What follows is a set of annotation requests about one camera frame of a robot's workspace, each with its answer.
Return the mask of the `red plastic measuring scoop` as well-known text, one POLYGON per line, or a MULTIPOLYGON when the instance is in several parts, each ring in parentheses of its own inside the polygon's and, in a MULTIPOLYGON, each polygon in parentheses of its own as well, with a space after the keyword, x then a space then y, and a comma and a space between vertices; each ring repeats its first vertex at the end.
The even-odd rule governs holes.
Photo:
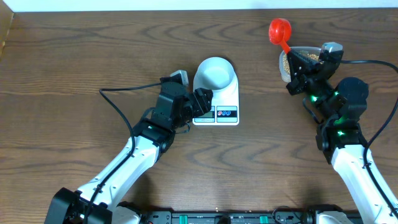
POLYGON ((292 27, 287 19, 275 18, 269 26, 269 40, 274 45, 279 45, 285 54, 291 50, 287 41, 292 35, 292 27))

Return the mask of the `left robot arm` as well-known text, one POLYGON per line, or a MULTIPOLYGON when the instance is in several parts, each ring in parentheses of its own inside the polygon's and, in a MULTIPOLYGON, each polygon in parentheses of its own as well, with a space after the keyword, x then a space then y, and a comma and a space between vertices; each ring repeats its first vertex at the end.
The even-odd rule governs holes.
POLYGON ((111 223, 121 199, 135 181, 173 144, 176 130, 211 110, 212 90, 165 82, 157 103, 148 108, 123 150, 78 190, 60 189, 50 203, 46 223, 111 223))

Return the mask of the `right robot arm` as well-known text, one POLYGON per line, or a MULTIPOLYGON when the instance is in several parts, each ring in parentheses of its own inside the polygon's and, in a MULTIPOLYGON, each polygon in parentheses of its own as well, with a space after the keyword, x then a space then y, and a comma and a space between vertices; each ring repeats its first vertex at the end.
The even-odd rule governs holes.
POLYGON ((323 116, 317 121, 316 142, 326 161, 343 179, 364 223, 397 223, 397 198, 379 172, 359 124, 367 109, 368 84, 356 77, 336 87, 329 79, 342 63, 343 51, 321 50, 314 60, 286 51, 291 95, 306 94, 323 116))

